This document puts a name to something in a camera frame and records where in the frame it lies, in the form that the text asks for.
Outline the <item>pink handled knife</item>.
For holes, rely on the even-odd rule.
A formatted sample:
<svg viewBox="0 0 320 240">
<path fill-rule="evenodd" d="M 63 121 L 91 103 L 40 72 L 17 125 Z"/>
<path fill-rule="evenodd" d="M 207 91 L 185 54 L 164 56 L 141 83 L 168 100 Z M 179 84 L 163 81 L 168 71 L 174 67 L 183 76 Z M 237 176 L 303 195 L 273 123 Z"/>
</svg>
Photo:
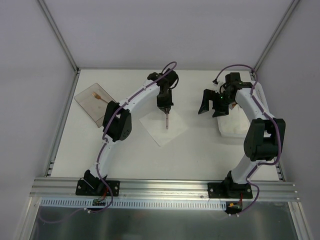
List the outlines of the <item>pink handled knife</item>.
<svg viewBox="0 0 320 240">
<path fill-rule="evenodd" d="M 169 129 L 169 113 L 165 113 L 165 128 L 168 130 Z"/>
</svg>

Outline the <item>white paper napkin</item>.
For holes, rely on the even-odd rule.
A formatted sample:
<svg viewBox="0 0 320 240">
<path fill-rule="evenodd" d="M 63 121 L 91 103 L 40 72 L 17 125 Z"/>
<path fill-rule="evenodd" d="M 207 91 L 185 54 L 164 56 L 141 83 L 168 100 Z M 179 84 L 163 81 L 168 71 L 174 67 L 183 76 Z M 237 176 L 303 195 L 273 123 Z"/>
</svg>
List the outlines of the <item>white paper napkin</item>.
<svg viewBox="0 0 320 240">
<path fill-rule="evenodd" d="M 166 115 L 160 110 L 148 113 L 139 121 L 160 147 L 168 144 L 189 128 L 174 109 L 169 113 L 168 129 L 166 129 Z"/>
</svg>

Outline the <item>gold fork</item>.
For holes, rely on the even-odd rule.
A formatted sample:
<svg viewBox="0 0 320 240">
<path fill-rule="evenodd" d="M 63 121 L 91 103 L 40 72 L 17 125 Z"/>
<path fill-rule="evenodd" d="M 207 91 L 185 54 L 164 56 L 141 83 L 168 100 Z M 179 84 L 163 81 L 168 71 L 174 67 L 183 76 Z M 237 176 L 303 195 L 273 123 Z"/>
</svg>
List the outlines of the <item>gold fork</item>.
<svg viewBox="0 0 320 240">
<path fill-rule="evenodd" d="M 101 100 L 104 103 L 108 103 L 105 99 L 103 99 L 99 94 L 97 94 L 96 92 L 93 92 L 92 95 L 97 99 L 97 100 Z"/>
</svg>

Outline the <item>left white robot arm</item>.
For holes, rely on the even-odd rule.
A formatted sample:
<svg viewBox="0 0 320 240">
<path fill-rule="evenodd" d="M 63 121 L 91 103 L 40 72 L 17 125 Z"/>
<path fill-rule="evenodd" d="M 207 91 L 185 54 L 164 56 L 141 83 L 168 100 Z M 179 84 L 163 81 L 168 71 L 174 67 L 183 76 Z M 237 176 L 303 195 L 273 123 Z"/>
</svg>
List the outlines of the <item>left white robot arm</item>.
<svg viewBox="0 0 320 240">
<path fill-rule="evenodd" d="M 157 108 L 165 114 L 165 127 L 169 128 L 169 114 L 174 105 L 172 90 L 178 82 L 179 76 L 172 68 L 161 73 L 153 72 L 133 94 L 119 102 L 112 100 L 107 104 L 102 123 L 102 148 L 97 160 L 83 175 L 83 179 L 88 182 L 87 189 L 93 195 L 104 191 L 102 179 L 108 176 L 108 164 L 116 145 L 127 139 L 132 132 L 132 114 L 135 110 L 149 99 L 156 98 Z"/>
</svg>

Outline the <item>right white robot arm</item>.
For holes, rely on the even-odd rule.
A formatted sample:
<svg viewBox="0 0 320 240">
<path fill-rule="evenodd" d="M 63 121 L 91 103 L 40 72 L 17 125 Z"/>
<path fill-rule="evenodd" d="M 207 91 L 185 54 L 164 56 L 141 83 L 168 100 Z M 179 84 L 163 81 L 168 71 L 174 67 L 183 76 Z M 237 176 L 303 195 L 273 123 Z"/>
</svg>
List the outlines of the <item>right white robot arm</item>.
<svg viewBox="0 0 320 240">
<path fill-rule="evenodd" d="M 210 110 L 212 102 L 213 117 L 229 114 L 232 104 L 239 105 L 250 122 L 243 142 L 244 156 L 238 165 L 230 171 L 231 181 L 223 187 L 224 193 L 235 198 L 242 191 L 251 176 L 260 166 L 276 165 L 281 157 L 286 123 L 275 118 L 254 94 L 255 83 L 242 81 L 240 73 L 231 72 L 225 76 L 223 91 L 205 89 L 198 114 Z"/>
</svg>

